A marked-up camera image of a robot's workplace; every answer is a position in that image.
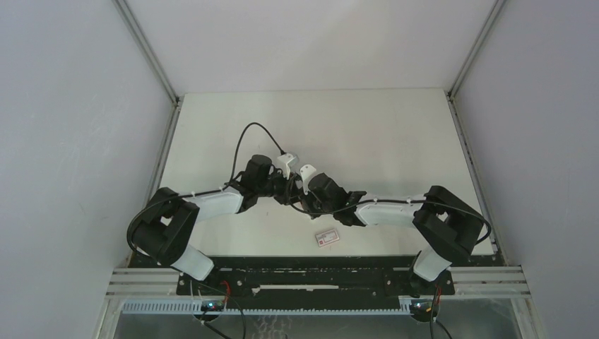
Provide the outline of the red white staple box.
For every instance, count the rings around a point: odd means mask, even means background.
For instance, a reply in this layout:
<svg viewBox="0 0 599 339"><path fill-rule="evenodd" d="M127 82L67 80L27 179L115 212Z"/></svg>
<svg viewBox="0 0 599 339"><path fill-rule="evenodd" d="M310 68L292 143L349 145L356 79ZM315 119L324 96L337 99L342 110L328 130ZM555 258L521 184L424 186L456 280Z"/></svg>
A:
<svg viewBox="0 0 599 339"><path fill-rule="evenodd" d="M336 228L329 228L314 235L316 243L319 247L325 247L334 244L340 240L340 235Z"/></svg>

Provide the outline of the aluminium frame rail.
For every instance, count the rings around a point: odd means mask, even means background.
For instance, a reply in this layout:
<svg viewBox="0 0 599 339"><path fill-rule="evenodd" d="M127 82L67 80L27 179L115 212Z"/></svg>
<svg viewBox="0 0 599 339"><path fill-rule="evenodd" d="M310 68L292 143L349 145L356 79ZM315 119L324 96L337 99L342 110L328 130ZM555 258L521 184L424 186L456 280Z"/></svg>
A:
<svg viewBox="0 0 599 339"><path fill-rule="evenodd" d="M136 46L141 52L141 55L145 59L148 68L154 75L155 80L160 85L164 94L166 94L170 105L169 111L167 113L167 122L161 134L157 160L153 168L150 185L148 187L148 193L146 194L147 201L149 201L153 193L158 189L165 168L168 150L172 142L172 135L174 133L174 127L176 126L179 114L179 96L176 94L174 87L167 76L167 73L165 72L157 54L155 53L155 50L151 46L151 43L147 38L140 21L137 19L130 3L125 0L115 0L112 1L112 3L124 22L126 28L128 29L130 36L133 38Z"/></svg>
<svg viewBox="0 0 599 339"><path fill-rule="evenodd" d="M483 23L479 33L477 34L474 43L472 44L467 56L462 63L457 76L455 77L449 91L446 91L446 101L451 111L451 116L456 128L456 133L461 144L461 148L465 157L470 178L472 179L474 190L478 199L479 206L481 207L482 216L487 221L493 221L492 211L488 204L485 196L485 189L481 182L480 171L478 169L475 155L472 149L471 142L469 140L468 132L466 131L463 123L463 117L458 107L458 94L463 88L466 79L473 69L479 54L484 49L486 42L490 38L494 27L500 19L502 12L510 1L500 0L494 1L490 12L487 14L485 22Z"/></svg>

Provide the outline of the right aluminium frame rail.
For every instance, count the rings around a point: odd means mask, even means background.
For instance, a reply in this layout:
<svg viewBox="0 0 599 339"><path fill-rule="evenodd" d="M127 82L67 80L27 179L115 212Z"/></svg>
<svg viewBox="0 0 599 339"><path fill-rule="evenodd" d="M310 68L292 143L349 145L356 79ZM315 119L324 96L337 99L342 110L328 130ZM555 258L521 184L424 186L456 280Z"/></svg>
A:
<svg viewBox="0 0 599 339"><path fill-rule="evenodd" d="M474 43L472 44L467 56L462 63L457 76L455 77L449 91L446 91L446 101L451 111L451 116L456 128L456 133L461 144L461 148L465 157L470 178L472 179L474 190L478 199L479 206L481 207L482 216L487 221L493 221L492 211L488 204L485 196L485 189L481 182L480 171L478 169L475 155L472 149L471 142L469 140L468 132L466 131L463 123L463 117L458 107L458 94L463 88L466 79L473 69L479 54L484 49L486 42L490 38L494 27L500 19L502 12L510 1L500 0L494 1L490 12L487 14L485 22L483 23L479 33L477 34Z"/></svg>

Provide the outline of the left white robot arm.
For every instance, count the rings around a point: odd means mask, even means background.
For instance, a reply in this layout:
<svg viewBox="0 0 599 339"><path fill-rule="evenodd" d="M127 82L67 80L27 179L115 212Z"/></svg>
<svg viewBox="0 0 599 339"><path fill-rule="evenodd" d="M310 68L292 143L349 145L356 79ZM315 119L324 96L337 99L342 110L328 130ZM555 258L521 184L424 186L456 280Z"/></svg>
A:
<svg viewBox="0 0 599 339"><path fill-rule="evenodd" d="M275 161L253 155L245 170L221 189L181 195L162 187L133 217L126 241L133 251L192 277L194 286L205 295L213 294L221 277L213 270L213 261L190 245L195 225L221 215L243 213L259 198L273 198L284 205L285 186L298 162L293 153L284 153Z"/></svg>

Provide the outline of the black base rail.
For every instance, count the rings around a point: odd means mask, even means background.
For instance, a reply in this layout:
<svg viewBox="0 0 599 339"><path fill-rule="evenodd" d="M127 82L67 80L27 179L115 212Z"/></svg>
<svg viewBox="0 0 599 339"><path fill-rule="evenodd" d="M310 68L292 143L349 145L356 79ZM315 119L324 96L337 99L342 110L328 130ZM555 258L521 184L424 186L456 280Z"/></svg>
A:
<svg viewBox="0 0 599 339"><path fill-rule="evenodd" d="M231 295L242 308L390 309L401 297L457 293L459 273L487 271L490 256L476 256L464 267L450 267L429 286L418 286L408 267L412 256L368 257L215 257L203 282L187 275L177 296Z"/></svg>

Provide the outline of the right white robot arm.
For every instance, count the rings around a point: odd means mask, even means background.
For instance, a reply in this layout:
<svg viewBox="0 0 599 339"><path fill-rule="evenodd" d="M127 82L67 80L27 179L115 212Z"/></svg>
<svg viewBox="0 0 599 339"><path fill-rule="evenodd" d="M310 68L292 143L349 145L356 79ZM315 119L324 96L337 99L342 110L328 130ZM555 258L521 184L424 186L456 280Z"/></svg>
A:
<svg viewBox="0 0 599 339"><path fill-rule="evenodd" d="M419 196L382 198L346 191L324 173L296 182L301 210L312 218L330 215L348 227L414 227L427 242L408 274L409 287L418 294L428 293L453 264L466 262L490 235L488 221L443 186Z"/></svg>

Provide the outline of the left aluminium frame rail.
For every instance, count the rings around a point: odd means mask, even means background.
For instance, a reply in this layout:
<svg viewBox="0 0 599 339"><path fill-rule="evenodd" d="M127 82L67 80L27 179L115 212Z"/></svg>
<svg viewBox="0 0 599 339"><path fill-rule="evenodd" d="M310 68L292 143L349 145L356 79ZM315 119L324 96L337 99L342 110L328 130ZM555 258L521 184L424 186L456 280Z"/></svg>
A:
<svg viewBox="0 0 599 339"><path fill-rule="evenodd" d="M133 38L136 46L141 52L141 55L145 59L148 68L154 75L155 80L160 85L164 94L166 94L170 105L169 111L167 113L167 122L161 134L157 160L153 168L150 185L148 187L148 193L146 194L147 201L149 201L153 193L158 189L165 168L168 150L172 142L172 135L174 133L174 127L176 126L179 114L179 96L176 94L174 87L167 76L167 73L165 72L157 54L155 53L155 50L151 46L151 43L147 38L140 21L137 19L130 3L125 0L115 0L112 1L112 3L124 22L126 28L128 29L130 36Z"/></svg>

